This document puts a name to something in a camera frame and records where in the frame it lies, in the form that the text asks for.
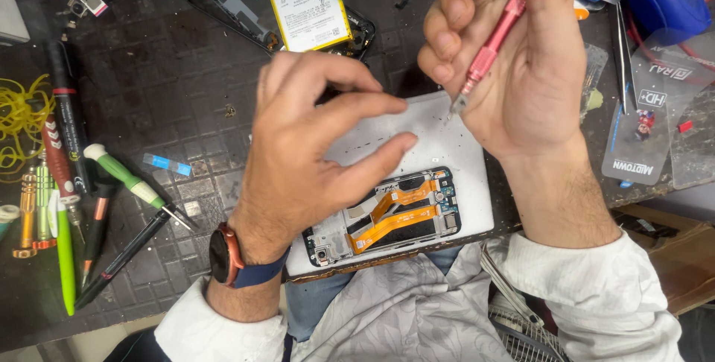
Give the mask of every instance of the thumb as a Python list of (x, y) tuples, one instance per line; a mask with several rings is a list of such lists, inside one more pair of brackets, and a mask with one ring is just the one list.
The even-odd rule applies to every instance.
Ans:
[(532, 67), (556, 68), (583, 51), (573, 0), (526, 0), (526, 10)]
[(380, 146), (371, 155), (356, 164), (344, 168), (335, 180), (334, 193), (354, 193), (355, 198), (347, 202), (358, 201), (381, 180), (398, 167), (405, 153), (417, 144), (417, 136), (412, 133), (399, 133)]

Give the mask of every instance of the man's left hand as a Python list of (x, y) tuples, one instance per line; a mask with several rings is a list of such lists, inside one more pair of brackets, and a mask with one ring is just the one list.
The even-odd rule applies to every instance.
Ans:
[[(315, 107), (328, 82), (344, 93)], [(351, 58), (281, 52), (263, 66), (241, 198), (229, 219), (244, 262), (277, 260), (302, 230), (359, 201), (389, 175), (417, 142), (414, 134), (397, 134), (350, 166), (323, 156), (363, 118), (406, 109)]]

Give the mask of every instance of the hand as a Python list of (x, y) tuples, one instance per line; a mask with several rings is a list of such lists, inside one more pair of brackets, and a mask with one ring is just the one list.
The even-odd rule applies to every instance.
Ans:
[[(316, 108), (328, 82), (345, 93)], [(323, 156), (363, 118), (406, 109), (351, 58), (281, 52), (263, 66), (241, 198), (229, 219), (244, 262), (277, 260), (301, 231), (359, 201), (389, 175), (417, 142), (414, 134), (396, 135), (351, 166)]]
[[(438, 0), (424, 25), (418, 63), (452, 97), (507, 0)], [(585, 51), (573, 0), (526, 0), (494, 65), (471, 94), (462, 120), (504, 164), (559, 152), (579, 130)]]

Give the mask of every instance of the phone display assembly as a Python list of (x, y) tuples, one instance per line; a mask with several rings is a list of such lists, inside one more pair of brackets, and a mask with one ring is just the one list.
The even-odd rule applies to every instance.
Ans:
[(440, 166), (381, 182), (362, 201), (302, 236), (311, 264), (324, 267), (366, 252), (449, 236), (460, 227), (452, 172)]

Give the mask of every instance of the white repair mat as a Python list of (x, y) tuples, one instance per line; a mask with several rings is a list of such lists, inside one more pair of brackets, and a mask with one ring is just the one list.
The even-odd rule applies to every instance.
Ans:
[(288, 275), (295, 277), (307, 273), (334, 270), (358, 262), (380, 260), (406, 250), (424, 248), (445, 240), (464, 238), (494, 228), (489, 186), (487, 183), (482, 147), (467, 130), (460, 118), (445, 120), (450, 106), (446, 92), (428, 93), (407, 100), (407, 111), (398, 115), (383, 115), (362, 120), (353, 130), (338, 139), (327, 151), (326, 159), (341, 165), (352, 165), (374, 152), (390, 137), (402, 131), (411, 131), (419, 138), (395, 172), (388, 177), (407, 175), (438, 166), (452, 172), (455, 192), (459, 200), (462, 227), (459, 232), (444, 238), (434, 238), (396, 249), (366, 252), (338, 261), (325, 267), (311, 264), (302, 235), (293, 241), (285, 266)]

